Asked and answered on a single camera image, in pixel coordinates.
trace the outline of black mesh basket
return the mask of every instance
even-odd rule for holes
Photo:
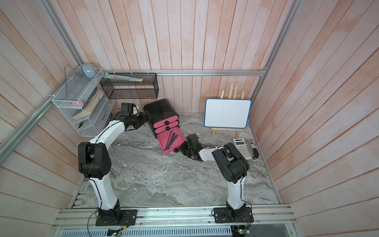
[[[158,97],[159,88],[155,73],[115,73],[115,75],[142,78],[143,81],[127,82],[103,78],[100,85],[109,99],[156,99]]]

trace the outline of wooden wall panel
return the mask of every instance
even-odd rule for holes
[[[81,55],[103,70],[262,68],[293,2],[95,1],[52,3]],[[219,97],[231,82],[238,82],[238,98],[242,91],[251,97],[258,83],[246,76],[158,77],[158,97],[167,98],[177,112],[202,112],[205,100]],[[153,101],[133,99],[139,106]]]
[[[379,229],[378,11],[378,0],[304,2],[252,106],[275,185],[304,236]]]
[[[38,1],[1,1],[1,143],[64,80],[67,65],[75,60]],[[8,157],[0,167],[2,235],[20,225],[32,235],[48,234],[83,177],[77,167],[83,141],[51,108]]]

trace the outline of wire mesh shelf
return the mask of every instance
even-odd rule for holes
[[[87,99],[95,89],[96,85],[103,78],[104,73],[101,68],[92,80],[88,79],[81,67],[75,70],[74,75],[67,81],[53,99],[53,103],[58,108],[82,108]]]
[[[105,123],[109,117],[109,114],[112,111],[113,106],[114,106],[114,100],[112,101],[112,103],[106,103],[104,107],[102,108],[101,112],[99,113],[99,116],[97,117],[93,126],[90,126],[90,127],[87,127],[86,129],[82,129],[78,131],[79,135],[82,137],[97,136],[99,132],[103,130]]]
[[[156,99],[158,81],[155,73],[111,73],[114,75],[142,78],[141,82],[103,78],[100,85],[109,99]]]
[[[114,101],[109,101],[101,87],[97,86],[103,78],[102,69],[97,70],[95,78],[90,80],[80,67],[77,68],[53,99],[53,103],[82,137],[97,136],[114,106]]]

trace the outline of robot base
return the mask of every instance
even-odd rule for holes
[[[136,224],[137,210],[121,210],[117,200],[113,209],[99,209],[96,226],[134,226]]]
[[[246,207],[244,204],[238,210],[233,210],[228,203],[226,203],[227,207],[216,207],[213,209],[213,216],[215,217],[216,223],[250,223],[254,222],[254,218],[251,215],[251,208]]]

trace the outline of wooden easel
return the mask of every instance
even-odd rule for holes
[[[233,83],[230,84],[229,99],[232,98],[233,89],[234,89],[233,99],[235,99],[235,98],[236,98],[236,95],[237,95],[238,83],[236,83],[235,87],[233,87]],[[225,94],[225,91],[222,91],[222,92],[221,92],[220,99],[223,99],[223,98],[224,98],[224,94]],[[245,92],[242,91],[242,93],[241,93],[241,98],[240,98],[240,99],[243,100],[244,97],[245,97]],[[238,135],[239,135],[240,131],[242,131],[243,129],[224,128],[224,127],[213,127],[212,130],[213,130],[212,137],[215,136],[216,130],[223,130],[223,131],[227,130],[227,131],[236,131],[236,138],[238,138]]]

